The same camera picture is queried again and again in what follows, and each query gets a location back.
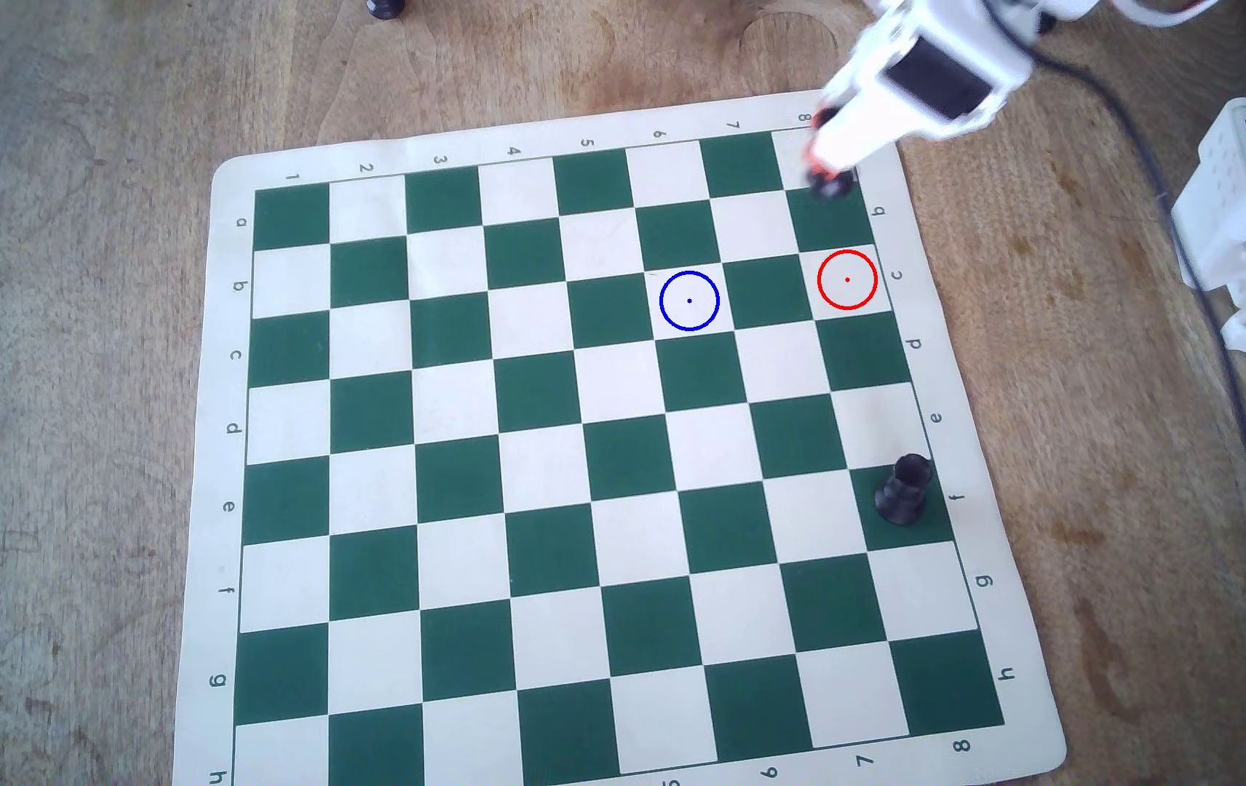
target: wire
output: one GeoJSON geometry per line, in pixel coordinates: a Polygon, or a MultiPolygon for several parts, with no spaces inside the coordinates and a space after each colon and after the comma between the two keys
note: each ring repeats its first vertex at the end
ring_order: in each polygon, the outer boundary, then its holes
{"type": "Polygon", "coordinates": [[[1191,285],[1191,293],[1196,296],[1196,305],[1200,306],[1200,313],[1206,318],[1206,323],[1210,326],[1210,338],[1214,340],[1215,354],[1219,355],[1224,382],[1226,384],[1226,395],[1230,397],[1230,409],[1234,411],[1235,425],[1239,427],[1240,443],[1244,446],[1246,458],[1246,405],[1244,394],[1240,390],[1240,374],[1235,370],[1234,361],[1230,359],[1230,348],[1226,346],[1226,340],[1220,333],[1220,319],[1210,304],[1210,298],[1206,296],[1205,290],[1200,286],[1200,278],[1196,277],[1196,265],[1191,263],[1191,257],[1186,253],[1186,245],[1180,242],[1180,232],[1176,229],[1176,219],[1171,214],[1171,204],[1169,203],[1171,188],[1166,186],[1166,177],[1161,173],[1161,167],[1156,163],[1156,156],[1153,154],[1151,146],[1148,144],[1148,138],[1143,137],[1141,131],[1138,130],[1138,123],[1133,121],[1131,115],[1123,106],[1121,98],[1118,98],[1114,91],[1108,90],[1098,77],[1079,66],[1072,66],[1068,62],[1060,62],[1060,60],[1043,55],[1035,47],[1022,41],[1002,21],[1001,14],[992,6],[992,0],[982,0],[982,6],[1007,42],[1018,49],[1033,62],[1037,62],[1042,69],[1079,81],[1089,91],[1094,92],[1104,102],[1104,107],[1109,115],[1118,120],[1123,135],[1128,137],[1128,141],[1135,148],[1143,174],[1148,178],[1151,188],[1156,191],[1154,202],[1156,202],[1156,209],[1161,213],[1161,223],[1166,229],[1166,237],[1171,239],[1176,249],[1177,258],[1182,263],[1180,265],[1186,273],[1186,283],[1191,285]]]}
{"type": "Polygon", "coordinates": [[[1108,0],[1108,2],[1114,9],[1119,9],[1129,20],[1140,25],[1146,25],[1148,27],[1176,27],[1179,24],[1189,22],[1200,14],[1205,14],[1220,2],[1220,0],[1197,0],[1179,11],[1158,11],[1156,9],[1143,6],[1138,0],[1108,0]]]}

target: green square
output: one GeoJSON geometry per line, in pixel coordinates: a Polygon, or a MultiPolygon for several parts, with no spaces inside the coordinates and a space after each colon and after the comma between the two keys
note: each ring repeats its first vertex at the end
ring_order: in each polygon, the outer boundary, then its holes
{"type": "Polygon", "coordinates": [[[333,244],[333,308],[409,296],[405,237],[333,244]]]}
{"type": "Polygon", "coordinates": [[[326,183],[254,192],[254,250],[325,243],[331,209],[326,183]]]}
{"type": "Polygon", "coordinates": [[[505,357],[497,377],[497,426],[502,431],[579,422],[574,353],[505,357]]]}
{"type": "Polygon", "coordinates": [[[652,304],[642,273],[587,278],[568,288],[576,349],[652,339],[652,304]]]}
{"type": "Polygon", "coordinates": [[[667,416],[583,424],[589,498],[677,488],[667,416]]]}
{"type": "Polygon", "coordinates": [[[832,390],[910,382],[910,364],[893,313],[817,320],[821,357],[832,390]]]}
{"type": "Polygon", "coordinates": [[[482,223],[477,168],[405,174],[405,222],[410,232],[430,232],[482,223]]]}
{"type": "Polygon", "coordinates": [[[876,512],[876,490],[890,480],[893,465],[851,470],[851,490],[856,493],[860,529],[866,536],[866,549],[900,548],[953,539],[953,523],[948,521],[948,504],[943,498],[939,476],[934,468],[928,483],[923,513],[910,526],[891,524],[876,512]]]}
{"type": "Polygon", "coordinates": [[[734,333],[684,335],[657,343],[667,410],[715,407],[745,400],[734,333]]]}
{"type": "Polygon", "coordinates": [[[497,437],[415,445],[415,490],[421,523],[500,513],[497,437]]]}
{"type": "Polygon", "coordinates": [[[249,323],[249,387],[328,377],[325,310],[290,313],[249,323]]]}
{"type": "Polygon", "coordinates": [[[409,371],[333,381],[333,453],[409,445],[415,440],[409,371]]]}
{"type": "Polygon", "coordinates": [[[608,680],[522,690],[517,708],[525,786],[618,775],[608,680]]]}
{"type": "Polygon", "coordinates": [[[328,544],[333,619],[419,608],[419,538],[415,527],[334,534],[328,544]]]}
{"type": "Polygon", "coordinates": [[[701,159],[713,197],[784,188],[774,137],[768,132],[701,140],[701,159]]]}
{"type": "Polygon", "coordinates": [[[561,220],[501,223],[483,228],[487,286],[526,286],[564,280],[561,220]]]}
{"type": "Polygon", "coordinates": [[[409,300],[409,348],[415,367],[491,357],[487,294],[409,300]]]}
{"type": "Polygon", "coordinates": [[[639,207],[637,238],[647,270],[719,262],[710,202],[639,207]]]}
{"type": "Polygon", "coordinates": [[[912,736],[1003,724],[982,632],[891,642],[890,656],[912,736]]]}
{"type": "Polygon", "coordinates": [[[554,193],[561,215],[633,207],[628,154],[622,149],[562,154],[554,159],[554,193]]]}
{"type": "Polygon", "coordinates": [[[720,761],[811,749],[797,659],[790,654],[705,668],[720,761]]]}
{"type": "Polygon", "coordinates": [[[326,781],[340,786],[422,786],[422,705],[368,709],[328,717],[326,781]]]}
{"type": "Polygon", "coordinates": [[[240,634],[234,724],[326,715],[326,625],[240,634]]]}
{"type": "Polygon", "coordinates": [[[692,582],[685,577],[604,587],[603,628],[614,676],[700,666],[692,582]]]}
{"type": "Polygon", "coordinates": [[[507,513],[507,564],[513,597],[598,585],[588,504],[507,513]]]}
{"type": "Polygon", "coordinates": [[[326,534],[326,456],[244,467],[245,546],[326,534]]]}
{"type": "Polygon", "coordinates": [[[811,319],[802,264],[796,257],[725,263],[725,286],[736,329],[811,319]]]}
{"type": "Polygon", "coordinates": [[[425,701],[517,686],[510,599],[425,608],[419,634],[425,701]]]}
{"type": "Polygon", "coordinates": [[[817,199],[807,188],[794,188],[789,192],[789,214],[794,219],[797,250],[850,249],[876,242],[860,188],[851,188],[845,199],[835,201],[817,199]]]}
{"type": "Polygon", "coordinates": [[[871,561],[865,554],[782,567],[797,651],[885,640],[871,561]]]}
{"type": "Polygon", "coordinates": [[[693,573],[776,562],[761,482],[684,491],[680,503],[693,573]]]}
{"type": "Polygon", "coordinates": [[[759,443],[759,465],[765,477],[845,468],[846,455],[831,396],[750,404],[749,414],[754,419],[754,442],[759,443]]]}

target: blue circle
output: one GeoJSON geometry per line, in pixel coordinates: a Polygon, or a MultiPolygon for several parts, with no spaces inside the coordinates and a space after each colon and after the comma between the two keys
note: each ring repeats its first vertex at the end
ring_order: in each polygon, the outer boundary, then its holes
{"type": "Polygon", "coordinates": [[[680,273],[678,273],[678,274],[668,278],[667,279],[667,284],[663,284],[663,290],[657,295],[657,308],[659,308],[659,309],[663,310],[663,319],[665,319],[667,324],[670,325],[672,328],[678,329],[678,330],[685,330],[685,331],[700,330],[700,329],[705,328],[706,325],[709,325],[710,323],[715,321],[715,316],[719,314],[719,286],[716,286],[715,283],[710,280],[710,277],[705,275],[704,273],[698,273],[698,272],[694,272],[694,270],[683,270],[683,272],[680,272],[680,273]],[[673,321],[670,316],[667,316],[667,288],[672,285],[672,282],[675,282],[678,278],[680,278],[683,275],[700,275],[701,278],[705,279],[706,284],[711,285],[711,290],[715,291],[715,310],[713,310],[713,313],[710,314],[709,319],[706,319],[705,321],[700,323],[700,325],[697,325],[695,328],[682,328],[680,325],[677,325],[677,323],[673,321]]]}

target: red circle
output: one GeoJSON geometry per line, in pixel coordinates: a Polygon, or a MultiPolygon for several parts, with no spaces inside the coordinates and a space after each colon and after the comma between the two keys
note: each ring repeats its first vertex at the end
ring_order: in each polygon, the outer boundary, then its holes
{"type": "Polygon", "coordinates": [[[876,263],[871,262],[870,257],[866,257],[866,254],[860,253],[857,250],[841,249],[840,252],[831,252],[831,254],[830,254],[830,257],[827,259],[821,260],[821,267],[819,267],[819,269],[817,269],[817,294],[821,295],[821,299],[824,299],[829,304],[831,304],[831,308],[837,308],[837,309],[841,309],[841,310],[857,310],[860,306],[863,306],[863,305],[868,304],[871,301],[871,298],[876,296],[876,286],[878,286],[878,285],[880,285],[880,274],[876,273],[876,263]],[[844,305],[837,304],[835,300],[832,300],[831,298],[829,298],[827,296],[827,291],[821,288],[821,272],[824,272],[827,268],[827,263],[829,262],[831,262],[832,259],[837,259],[844,253],[854,253],[860,259],[866,260],[866,264],[868,264],[871,267],[871,280],[873,282],[871,284],[871,294],[866,295],[866,299],[861,300],[858,304],[856,304],[854,306],[844,306],[844,305]]]}

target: black cable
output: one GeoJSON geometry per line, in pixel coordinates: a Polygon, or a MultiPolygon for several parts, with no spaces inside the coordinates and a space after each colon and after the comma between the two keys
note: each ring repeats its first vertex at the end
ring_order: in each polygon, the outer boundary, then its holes
{"type": "Polygon", "coordinates": [[[1246,457],[1246,405],[1244,395],[1240,391],[1240,374],[1235,370],[1234,361],[1230,359],[1230,349],[1226,348],[1226,340],[1220,333],[1220,318],[1215,314],[1214,306],[1210,304],[1210,298],[1206,296],[1205,290],[1200,288],[1200,279],[1196,277],[1196,265],[1191,264],[1191,257],[1186,253],[1186,245],[1180,242],[1180,232],[1176,229],[1176,219],[1171,214],[1170,193],[1171,188],[1166,186],[1166,177],[1163,176],[1161,168],[1156,166],[1156,156],[1153,154],[1151,147],[1148,144],[1148,138],[1143,137],[1141,131],[1138,130],[1138,123],[1128,113],[1128,110],[1123,106],[1123,102],[1114,91],[1108,90],[1094,75],[1079,66],[1072,66],[1068,62],[1060,62],[1047,55],[1043,55],[1037,49],[1033,49],[1029,44],[1022,41],[1011,27],[1006,26],[1002,17],[998,15],[997,9],[992,6],[992,0],[982,0],[982,6],[991,16],[992,24],[997,26],[998,31],[1006,37],[1006,41],[1012,44],[1015,49],[1020,50],[1027,57],[1033,62],[1038,64],[1042,69],[1050,70],[1057,75],[1065,76],[1074,81],[1083,83],[1089,91],[1098,95],[1104,102],[1104,107],[1108,113],[1118,120],[1119,127],[1121,127],[1123,135],[1128,137],[1128,141],[1133,143],[1133,149],[1138,154],[1138,163],[1143,168],[1143,173],[1148,177],[1148,182],[1151,188],[1156,191],[1156,209],[1161,212],[1161,222],[1166,229],[1166,238],[1171,239],[1175,247],[1177,258],[1182,263],[1182,268],[1186,272],[1187,284],[1191,284],[1191,293],[1196,295],[1196,305],[1200,306],[1200,313],[1206,318],[1210,326],[1210,335],[1214,339],[1215,354],[1220,356],[1220,366],[1224,369],[1224,377],[1226,379],[1226,392],[1230,396],[1230,407],[1234,410],[1235,425],[1240,431],[1240,442],[1244,445],[1244,453],[1246,457]]]}

